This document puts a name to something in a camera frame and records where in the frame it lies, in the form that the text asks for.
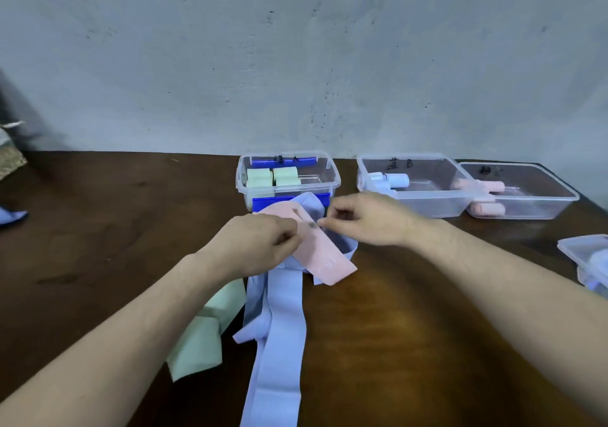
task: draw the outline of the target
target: right hand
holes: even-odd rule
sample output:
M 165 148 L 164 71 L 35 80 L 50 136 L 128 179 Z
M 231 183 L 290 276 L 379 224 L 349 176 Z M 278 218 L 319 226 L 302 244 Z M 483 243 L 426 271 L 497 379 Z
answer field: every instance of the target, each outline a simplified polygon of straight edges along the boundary
M 408 233 L 426 218 L 399 201 L 374 192 L 353 193 L 331 200 L 320 227 L 369 245 L 405 245 Z

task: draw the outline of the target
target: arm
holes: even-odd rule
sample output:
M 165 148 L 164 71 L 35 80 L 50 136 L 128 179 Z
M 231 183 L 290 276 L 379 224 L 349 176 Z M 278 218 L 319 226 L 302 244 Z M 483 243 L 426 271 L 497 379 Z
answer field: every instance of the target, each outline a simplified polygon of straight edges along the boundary
M 416 215 L 388 196 L 336 198 L 319 225 L 422 255 L 545 377 L 608 422 L 607 300 L 444 220 Z
M 282 262 L 300 244 L 296 232 L 293 219 L 233 218 L 4 400 L 0 425 L 126 425 L 195 314 L 227 282 Z

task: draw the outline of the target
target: left hand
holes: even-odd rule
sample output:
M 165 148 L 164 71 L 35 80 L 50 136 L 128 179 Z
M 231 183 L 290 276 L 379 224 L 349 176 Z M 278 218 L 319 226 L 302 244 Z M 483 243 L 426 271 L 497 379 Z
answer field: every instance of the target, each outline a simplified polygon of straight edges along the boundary
M 294 219 L 268 214 L 233 217 L 199 253 L 211 256 L 228 281 L 259 275 L 287 259 L 302 242 Z

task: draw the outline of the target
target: hand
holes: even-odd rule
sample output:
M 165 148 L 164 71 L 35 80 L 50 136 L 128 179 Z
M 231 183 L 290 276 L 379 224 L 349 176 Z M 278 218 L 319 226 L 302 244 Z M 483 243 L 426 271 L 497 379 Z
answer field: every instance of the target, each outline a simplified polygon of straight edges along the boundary
M 318 225 L 370 245 L 405 245 L 412 228 L 424 217 L 385 194 L 353 193 L 331 200 Z
M 210 256 L 227 280 L 275 268 L 302 242 L 294 219 L 268 214 L 233 217 L 199 252 Z

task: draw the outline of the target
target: forearm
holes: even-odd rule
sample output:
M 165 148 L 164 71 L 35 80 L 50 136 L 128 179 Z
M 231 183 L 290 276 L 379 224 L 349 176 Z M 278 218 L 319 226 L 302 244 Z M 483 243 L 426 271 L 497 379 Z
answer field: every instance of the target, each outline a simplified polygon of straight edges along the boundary
M 0 424 L 125 425 L 171 347 L 223 282 L 208 256 L 187 256 L 7 398 Z
M 445 273 L 544 376 L 608 420 L 608 302 L 443 220 L 404 244 Z

